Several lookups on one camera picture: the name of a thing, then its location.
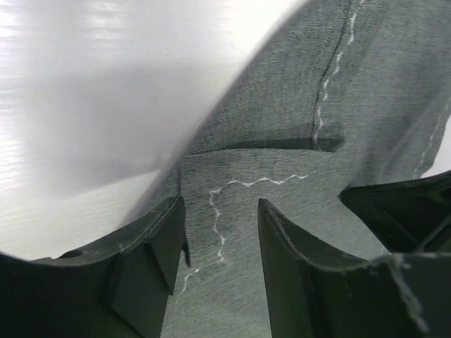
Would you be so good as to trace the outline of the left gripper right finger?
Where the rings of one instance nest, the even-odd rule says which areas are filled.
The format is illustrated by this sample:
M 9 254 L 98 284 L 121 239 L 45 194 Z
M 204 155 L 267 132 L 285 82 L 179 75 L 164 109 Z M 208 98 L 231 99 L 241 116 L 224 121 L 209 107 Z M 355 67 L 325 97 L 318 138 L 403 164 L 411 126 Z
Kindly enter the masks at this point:
M 449 337 L 450 255 L 341 251 L 258 202 L 273 337 Z

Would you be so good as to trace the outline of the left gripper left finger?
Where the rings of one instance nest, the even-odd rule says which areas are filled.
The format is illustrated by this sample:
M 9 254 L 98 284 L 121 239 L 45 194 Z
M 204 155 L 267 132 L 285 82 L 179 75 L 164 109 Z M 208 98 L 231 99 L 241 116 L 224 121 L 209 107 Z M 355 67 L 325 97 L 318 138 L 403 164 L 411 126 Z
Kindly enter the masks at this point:
M 170 197 L 58 258 L 1 256 L 2 337 L 159 337 L 185 248 L 185 204 Z

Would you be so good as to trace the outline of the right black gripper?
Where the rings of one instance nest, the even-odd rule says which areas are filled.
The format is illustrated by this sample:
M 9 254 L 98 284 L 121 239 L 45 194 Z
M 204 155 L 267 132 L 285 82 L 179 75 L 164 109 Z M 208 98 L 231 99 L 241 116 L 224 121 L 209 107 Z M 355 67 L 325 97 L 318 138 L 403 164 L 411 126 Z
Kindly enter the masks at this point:
M 340 195 L 390 252 L 450 252 L 450 172 Z

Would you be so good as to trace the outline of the grey cloth placemat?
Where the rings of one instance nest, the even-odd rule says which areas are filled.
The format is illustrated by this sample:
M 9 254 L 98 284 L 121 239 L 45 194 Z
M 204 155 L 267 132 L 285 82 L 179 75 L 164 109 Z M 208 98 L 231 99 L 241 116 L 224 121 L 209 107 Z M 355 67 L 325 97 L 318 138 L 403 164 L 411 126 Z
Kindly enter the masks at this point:
M 181 195 L 163 337 L 269 337 L 258 200 L 349 254 L 385 253 L 346 187 L 436 174 L 450 117 L 449 1 L 310 1 L 217 106 L 148 209 Z

